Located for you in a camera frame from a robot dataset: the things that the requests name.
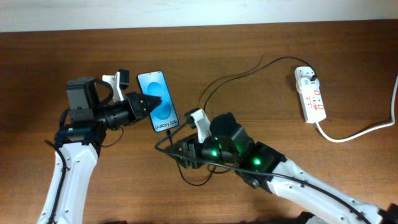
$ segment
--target table top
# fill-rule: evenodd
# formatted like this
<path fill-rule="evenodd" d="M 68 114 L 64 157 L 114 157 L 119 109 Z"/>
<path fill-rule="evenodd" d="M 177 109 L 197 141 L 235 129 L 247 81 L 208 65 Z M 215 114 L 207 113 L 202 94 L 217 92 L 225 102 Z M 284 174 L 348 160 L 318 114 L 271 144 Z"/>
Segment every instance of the table top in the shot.
<path fill-rule="evenodd" d="M 0 34 L 0 223 L 37 221 L 54 167 L 53 149 L 44 140 L 58 130 L 68 106 L 65 84 L 73 78 L 101 78 L 123 68 L 131 74 L 126 91 L 139 92 L 135 76 L 161 70 L 183 116 L 203 106 L 215 86 L 200 96 L 213 80 L 296 56 L 318 73 L 327 115 L 323 130 L 344 138 L 390 119 L 397 27 L 395 20 Z M 397 203 L 398 126 L 349 142 L 327 141 L 303 119 L 294 78 L 301 65 L 281 60 L 228 83 L 210 100 L 209 118 L 232 112 L 255 141 L 327 184 L 384 209 Z M 119 135 L 108 131 L 104 144 Z M 250 188 L 233 172 L 202 187 L 187 185 L 175 162 L 154 150 L 163 135 L 145 119 L 126 127 L 117 145 L 102 149 L 83 223 L 239 223 L 303 211 Z M 208 175 L 206 169 L 183 171 L 192 182 Z"/>

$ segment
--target blue circle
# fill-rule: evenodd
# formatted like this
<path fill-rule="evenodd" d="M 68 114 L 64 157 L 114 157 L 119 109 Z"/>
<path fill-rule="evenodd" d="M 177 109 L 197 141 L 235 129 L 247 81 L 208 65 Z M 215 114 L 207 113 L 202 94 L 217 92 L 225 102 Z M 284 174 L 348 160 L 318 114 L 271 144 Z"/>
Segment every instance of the blue circle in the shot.
<path fill-rule="evenodd" d="M 163 92 L 166 92 L 166 90 L 163 90 L 162 86 L 157 82 L 151 82 L 147 89 L 148 94 L 152 96 L 162 96 Z M 172 107 L 168 101 L 164 101 L 164 99 L 162 99 L 162 104 L 157 106 L 151 114 L 157 119 L 164 120 L 169 118 L 172 114 Z"/>

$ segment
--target power outlet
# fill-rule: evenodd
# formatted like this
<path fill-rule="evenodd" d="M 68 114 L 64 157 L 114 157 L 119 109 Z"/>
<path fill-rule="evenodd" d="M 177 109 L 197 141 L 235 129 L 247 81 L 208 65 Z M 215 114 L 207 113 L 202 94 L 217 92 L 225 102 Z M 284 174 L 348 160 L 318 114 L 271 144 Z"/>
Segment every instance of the power outlet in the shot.
<path fill-rule="evenodd" d="M 325 107 L 323 105 L 321 92 L 319 90 L 319 80 L 309 82 L 314 74 L 310 67 L 299 67 L 294 71 L 296 77 L 296 89 L 300 94 L 301 105 L 303 108 L 304 119 L 307 123 L 315 123 L 326 118 Z"/>

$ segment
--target brown wooden surface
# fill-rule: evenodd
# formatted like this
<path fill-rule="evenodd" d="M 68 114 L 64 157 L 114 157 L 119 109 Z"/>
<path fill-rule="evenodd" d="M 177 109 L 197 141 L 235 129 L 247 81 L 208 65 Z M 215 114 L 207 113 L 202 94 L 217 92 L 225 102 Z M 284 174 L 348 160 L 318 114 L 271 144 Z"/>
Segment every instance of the brown wooden surface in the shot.
<path fill-rule="evenodd" d="M 47 195 L 65 83 L 130 70 L 162 70 L 179 115 L 194 108 L 214 79 L 277 57 L 310 62 L 321 81 L 326 133 L 343 138 L 390 118 L 398 74 L 398 21 L 313 22 L 161 29 L 0 34 L 0 223 L 35 223 Z M 328 142 L 304 122 L 294 68 L 283 60 L 227 84 L 211 99 L 211 118 L 233 112 L 255 141 L 348 195 L 381 208 L 398 202 L 398 126 L 346 143 Z M 186 130 L 183 134 L 192 133 Z M 108 132 L 104 143 L 119 132 Z M 237 223 L 296 217 L 303 209 L 247 186 L 232 172 L 203 187 L 185 184 L 173 160 L 154 150 L 149 119 L 103 149 L 90 179 L 83 223 Z M 185 170 L 202 180 L 205 170 Z"/>

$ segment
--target phone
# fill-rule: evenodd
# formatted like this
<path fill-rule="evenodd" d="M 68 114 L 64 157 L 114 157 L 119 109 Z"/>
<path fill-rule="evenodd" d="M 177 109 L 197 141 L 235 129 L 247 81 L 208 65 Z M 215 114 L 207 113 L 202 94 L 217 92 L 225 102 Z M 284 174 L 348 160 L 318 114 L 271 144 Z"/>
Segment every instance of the phone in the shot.
<path fill-rule="evenodd" d="M 154 131 L 159 133 L 177 127 L 180 123 L 163 72 L 139 74 L 137 81 L 142 94 L 160 96 L 162 98 L 162 104 L 156 107 L 149 115 Z"/>

